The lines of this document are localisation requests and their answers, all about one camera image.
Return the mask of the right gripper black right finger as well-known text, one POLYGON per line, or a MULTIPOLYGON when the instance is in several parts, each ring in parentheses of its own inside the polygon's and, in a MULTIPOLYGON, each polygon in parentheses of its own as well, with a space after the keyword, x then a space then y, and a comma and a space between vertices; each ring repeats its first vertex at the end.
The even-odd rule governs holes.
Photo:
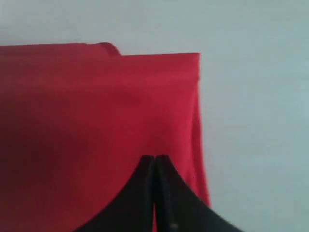
POLYGON ((155 158, 154 204, 158 232, 242 232, 190 189, 167 155, 155 158))

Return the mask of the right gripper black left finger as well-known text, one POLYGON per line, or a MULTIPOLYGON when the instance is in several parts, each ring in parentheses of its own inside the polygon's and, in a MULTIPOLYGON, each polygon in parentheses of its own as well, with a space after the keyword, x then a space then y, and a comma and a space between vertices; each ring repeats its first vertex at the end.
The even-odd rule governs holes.
POLYGON ((130 179, 116 197, 76 232, 151 232, 155 158, 142 156, 130 179))

